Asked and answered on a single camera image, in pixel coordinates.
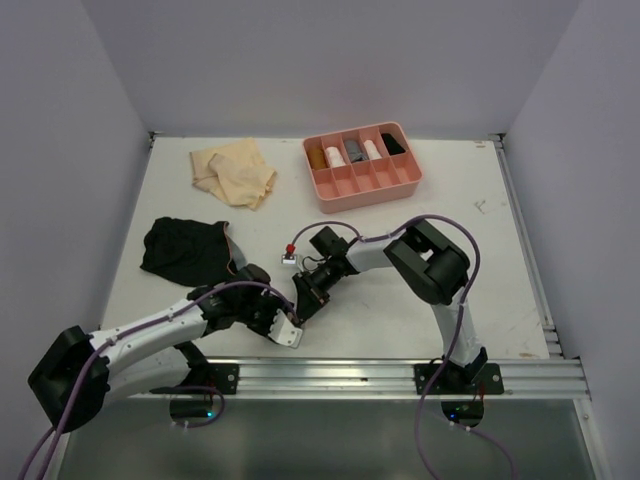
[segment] small white object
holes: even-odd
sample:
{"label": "small white object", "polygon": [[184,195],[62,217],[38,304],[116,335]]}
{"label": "small white object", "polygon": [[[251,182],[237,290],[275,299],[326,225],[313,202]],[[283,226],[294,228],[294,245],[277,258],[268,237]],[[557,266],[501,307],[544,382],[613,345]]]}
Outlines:
{"label": "small white object", "polygon": [[278,310],[269,331],[269,338],[285,347],[298,348],[302,338],[302,329],[294,327],[289,317],[282,310]]}
{"label": "small white object", "polygon": [[380,155],[380,152],[376,148],[376,144],[373,143],[372,140],[364,141],[364,149],[367,151],[369,160],[376,160],[377,158],[382,158],[382,155]]}
{"label": "small white object", "polygon": [[327,154],[327,162],[329,162],[331,168],[344,167],[346,165],[337,147],[327,147],[324,152]]}
{"label": "small white object", "polygon": [[295,267],[298,265],[298,256],[295,253],[292,255],[282,255],[282,257],[280,257],[280,263],[283,265],[293,265]]}

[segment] gray item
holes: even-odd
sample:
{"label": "gray item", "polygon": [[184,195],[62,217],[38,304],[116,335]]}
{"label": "gray item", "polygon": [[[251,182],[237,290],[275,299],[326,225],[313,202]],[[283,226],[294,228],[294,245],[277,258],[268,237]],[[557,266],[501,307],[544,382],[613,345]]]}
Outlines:
{"label": "gray item", "polygon": [[369,160],[367,154],[360,149],[360,145],[355,140],[345,140],[344,148],[347,150],[347,155],[351,163]]}
{"label": "gray item", "polygon": [[[186,434],[170,427],[168,400],[123,400],[71,434],[58,478],[424,479],[416,400],[231,397],[220,422]],[[443,478],[509,478],[495,447],[451,429],[439,402],[425,410],[423,441]],[[479,428],[509,446],[523,480],[595,478],[572,400],[488,400]]]}

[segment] beige cloth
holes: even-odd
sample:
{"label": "beige cloth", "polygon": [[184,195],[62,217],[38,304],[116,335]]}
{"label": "beige cloth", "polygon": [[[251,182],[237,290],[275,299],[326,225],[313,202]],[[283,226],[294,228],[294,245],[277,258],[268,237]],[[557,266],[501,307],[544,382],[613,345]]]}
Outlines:
{"label": "beige cloth", "polygon": [[227,205],[260,206],[271,193],[276,170],[265,164],[253,138],[191,152],[193,185]]}

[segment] black clamp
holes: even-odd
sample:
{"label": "black clamp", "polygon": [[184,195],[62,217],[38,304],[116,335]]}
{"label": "black clamp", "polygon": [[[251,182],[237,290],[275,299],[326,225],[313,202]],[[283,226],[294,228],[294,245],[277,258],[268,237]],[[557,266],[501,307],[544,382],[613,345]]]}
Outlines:
{"label": "black clamp", "polygon": [[[413,366],[416,393],[422,395],[429,379],[436,373],[440,363],[417,363]],[[500,365],[485,363],[482,369],[471,381],[461,381],[453,373],[455,370],[445,366],[445,370],[438,376],[427,395],[502,395],[504,384]]]}

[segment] black motor joint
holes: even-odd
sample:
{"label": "black motor joint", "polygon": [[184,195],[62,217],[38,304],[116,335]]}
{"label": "black motor joint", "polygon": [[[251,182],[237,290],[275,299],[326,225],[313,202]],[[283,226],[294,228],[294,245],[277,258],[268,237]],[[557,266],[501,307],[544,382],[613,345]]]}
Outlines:
{"label": "black motor joint", "polygon": [[[251,281],[269,285],[271,278],[263,269],[254,264],[248,264],[228,282]],[[211,290],[211,287],[199,287],[187,296],[188,300],[195,300]],[[282,300],[269,292],[252,286],[230,288],[216,295],[211,295],[199,304],[202,318],[207,320],[207,328],[203,334],[225,330],[234,322],[245,324],[258,335],[267,337],[273,319],[278,310],[283,309]]]}
{"label": "black motor joint", "polygon": [[329,302],[329,289],[341,278],[358,273],[346,258],[349,247],[356,241],[347,243],[329,227],[311,238],[311,245],[324,261],[312,272],[297,273],[292,278],[297,291],[296,315],[301,324]]}

